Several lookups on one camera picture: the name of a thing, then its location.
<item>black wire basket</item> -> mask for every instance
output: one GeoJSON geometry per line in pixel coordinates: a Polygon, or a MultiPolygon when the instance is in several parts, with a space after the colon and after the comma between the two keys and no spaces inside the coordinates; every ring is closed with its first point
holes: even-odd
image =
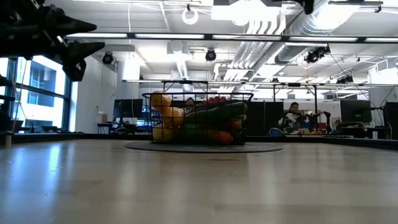
{"type": "Polygon", "coordinates": [[[142,94],[151,143],[244,145],[252,93],[142,94]]]}

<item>ceiling light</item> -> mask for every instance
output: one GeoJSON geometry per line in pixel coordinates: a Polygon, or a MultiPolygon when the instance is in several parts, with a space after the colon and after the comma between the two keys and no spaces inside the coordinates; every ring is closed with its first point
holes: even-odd
{"type": "Polygon", "coordinates": [[[244,82],[209,81],[209,84],[244,84],[244,82]]]}
{"type": "Polygon", "coordinates": [[[213,35],[213,39],[277,41],[281,40],[281,37],[271,35],[213,35]]]}
{"type": "Polygon", "coordinates": [[[398,38],[373,38],[373,37],[368,37],[366,38],[365,42],[398,42],[398,38]]]}
{"type": "Polygon", "coordinates": [[[161,83],[161,80],[122,80],[122,82],[132,82],[132,83],[161,83]]]}
{"type": "Polygon", "coordinates": [[[127,34],[117,34],[117,33],[77,33],[77,34],[70,34],[67,37],[73,38],[127,38],[127,34]]]}
{"type": "Polygon", "coordinates": [[[318,43],[285,43],[286,46],[296,46],[296,47],[327,47],[328,44],[318,44],[318,43]]]}
{"type": "Polygon", "coordinates": [[[290,37],[292,41],[356,42],[357,37],[290,37]]]}
{"type": "Polygon", "coordinates": [[[135,34],[137,39],[204,39],[203,34],[135,34]]]}
{"type": "Polygon", "coordinates": [[[264,83],[264,82],[247,82],[246,84],[248,85],[271,85],[270,83],[264,83]]]}
{"type": "Polygon", "coordinates": [[[384,4],[382,1],[329,1],[329,4],[343,6],[379,6],[384,4]]]}

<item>wooden table surface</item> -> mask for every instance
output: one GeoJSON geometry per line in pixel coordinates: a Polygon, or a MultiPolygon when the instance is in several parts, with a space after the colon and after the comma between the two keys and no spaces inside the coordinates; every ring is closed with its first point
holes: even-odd
{"type": "Polygon", "coordinates": [[[126,142],[0,149],[0,223],[398,223],[396,152],[177,154],[126,142]]]}

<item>white ceiling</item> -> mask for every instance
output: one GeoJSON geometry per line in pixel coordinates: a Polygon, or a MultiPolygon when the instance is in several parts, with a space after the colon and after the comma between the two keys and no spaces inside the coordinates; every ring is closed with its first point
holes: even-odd
{"type": "MultiPolygon", "coordinates": [[[[128,4],[104,4],[101,2],[81,2],[72,0],[47,0],[46,4],[55,4],[64,9],[68,16],[94,23],[98,26],[98,32],[128,32],[127,19],[128,4]]],[[[147,5],[160,9],[158,5],[147,5]]],[[[168,9],[181,9],[185,6],[169,6],[168,9]]],[[[211,7],[201,7],[202,10],[210,10],[211,7]]],[[[293,18],[293,14],[299,12],[299,7],[289,11],[287,20],[293,18]]],[[[199,20],[194,25],[187,25],[181,20],[181,11],[166,11],[166,20],[170,30],[167,30],[165,19],[161,11],[147,9],[138,5],[130,8],[131,32],[182,32],[182,33],[244,33],[247,27],[234,25],[231,21],[214,21],[211,16],[200,13],[199,20]]],[[[398,14],[380,12],[356,12],[347,22],[337,28],[332,35],[397,35],[398,14]]],[[[152,68],[152,73],[170,73],[176,69],[173,61],[163,60],[167,41],[165,40],[107,40],[107,44],[132,44],[138,48],[141,55],[147,60],[147,65],[152,68]]],[[[189,41],[189,46],[196,49],[214,48],[218,57],[232,60],[238,51],[239,42],[206,42],[189,41]]],[[[367,44],[331,44],[331,52],[336,55],[343,69],[353,67],[377,55],[398,55],[396,45],[367,45],[367,44]],[[356,55],[362,55],[361,61],[356,61],[356,55]]],[[[115,54],[123,59],[126,54],[115,54]]],[[[196,50],[193,61],[187,62],[188,69],[200,69],[213,71],[215,63],[206,63],[204,51],[196,50]]],[[[341,70],[335,65],[332,58],[323,58],[320,63],[308,70],[299,66],[288,66],[283,72],[288,76],[296,77],[329,77],[341,70]]],[[[355,73],[357,80],[366,79],[366,70],[355,73]]]]}

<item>round mat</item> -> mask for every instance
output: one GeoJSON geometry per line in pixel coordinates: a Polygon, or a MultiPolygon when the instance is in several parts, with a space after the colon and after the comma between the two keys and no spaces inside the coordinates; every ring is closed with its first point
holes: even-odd
{"type": "Polygon", "coordinates": [[[282,150],[281,146],[264,144],[259,142],[247,142],[244,146],[185,146],[178,144],[156,144],[149,142],[130,142],[124,145],[130,149],[162,151],[162,152],[196,152],[196,153],[249,153],[249,152],[273,152],[282,150]]]}

